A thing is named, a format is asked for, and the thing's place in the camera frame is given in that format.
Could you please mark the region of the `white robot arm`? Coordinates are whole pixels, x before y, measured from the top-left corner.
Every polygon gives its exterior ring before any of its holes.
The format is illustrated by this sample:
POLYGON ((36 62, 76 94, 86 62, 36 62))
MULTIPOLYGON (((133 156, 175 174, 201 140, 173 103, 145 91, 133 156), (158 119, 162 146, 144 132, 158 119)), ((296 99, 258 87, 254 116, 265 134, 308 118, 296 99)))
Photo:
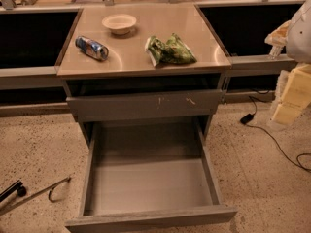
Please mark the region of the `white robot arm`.
POLYGON ((311 0, 305 1, 293 17, 267 35, 272 46, 269 53, 276 59, 282 49, 297 65, 282 71, 277 81, 275 100, 271 106, 271 128, 290 126, 311 104, 311 0))

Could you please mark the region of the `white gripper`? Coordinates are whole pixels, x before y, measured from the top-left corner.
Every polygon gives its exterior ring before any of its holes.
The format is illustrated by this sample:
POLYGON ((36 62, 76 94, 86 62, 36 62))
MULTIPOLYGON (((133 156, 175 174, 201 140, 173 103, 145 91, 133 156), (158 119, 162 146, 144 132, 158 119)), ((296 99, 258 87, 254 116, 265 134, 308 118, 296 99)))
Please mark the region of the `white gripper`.
MULTIPOLYGON (((277 58, 287 44, 290 21, 269 33, 264 42, 271 46, 269 56, 277 58)), ((284 129, 294 123, 311 104, 311 65, 299 63, 290 72, 282 70, 276 84, 267 125, 284 129)))

